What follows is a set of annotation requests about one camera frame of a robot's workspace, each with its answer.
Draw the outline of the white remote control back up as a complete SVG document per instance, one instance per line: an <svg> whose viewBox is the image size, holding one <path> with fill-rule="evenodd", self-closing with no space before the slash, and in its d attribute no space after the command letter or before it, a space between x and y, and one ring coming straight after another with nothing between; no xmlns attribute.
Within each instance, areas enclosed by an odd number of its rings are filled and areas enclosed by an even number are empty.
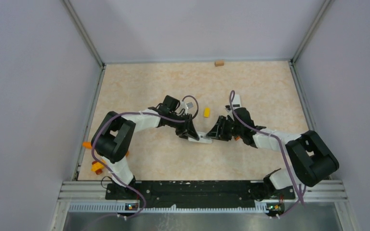
<svg viewBox="0 0 370 231"><path fill-rule="evenodd" d="M229 105L232 105L233 109L237 109L241 107L241 99L239 94L232 94L230 96L231 103Z"/></svg>

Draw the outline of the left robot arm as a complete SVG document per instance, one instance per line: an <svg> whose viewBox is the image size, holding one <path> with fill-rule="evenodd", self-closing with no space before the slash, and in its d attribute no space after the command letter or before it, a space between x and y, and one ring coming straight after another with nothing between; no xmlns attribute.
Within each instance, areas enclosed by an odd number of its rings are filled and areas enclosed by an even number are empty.
<svg viewBox="0 0 370 231"><path fill-rule="evenodd" d="M110 111L91 140L92 157L97 160L97 156L100 156L101 164L118 185L117 193L122 198L129 199L135 193L135 179L128 166L126 154L134 133L168 126L174 128L175 135L181 139L200 141L193 119L194 115L188 113L186 104L169 95L156 107L142 111L120 114Z"/></svg>

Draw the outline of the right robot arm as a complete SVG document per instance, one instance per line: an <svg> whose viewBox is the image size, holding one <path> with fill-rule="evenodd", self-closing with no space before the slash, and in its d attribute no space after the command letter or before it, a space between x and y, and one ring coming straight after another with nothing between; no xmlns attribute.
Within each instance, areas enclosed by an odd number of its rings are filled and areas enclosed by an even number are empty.
<svg viewBox="0 0 370 231"><path fill-rule="evenodd" d="M219 116L206 136L221 141L240 138L247 146L281 152L286 167L267 174L259 189L252 190L256 200L277 198L290 186L313 187L340 167L317 132L309 130L293 134L270 130L256 125L244 107L231 110L227 116Z"/></svg>

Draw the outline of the white remote with buttons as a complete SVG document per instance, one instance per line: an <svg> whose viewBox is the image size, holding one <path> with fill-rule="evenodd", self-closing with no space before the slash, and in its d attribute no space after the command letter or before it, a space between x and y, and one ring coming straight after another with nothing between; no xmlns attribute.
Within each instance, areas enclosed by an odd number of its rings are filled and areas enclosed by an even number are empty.
<svg viewBox="0 0 370 231"><path fill-rule="evenodd" d="M212 144L212 139L209 137L206 137L206 133L197 131L198 134L198 140L188 137L188 141L190 142L197 142L197 143L203 143L203 144Z"/></svg>

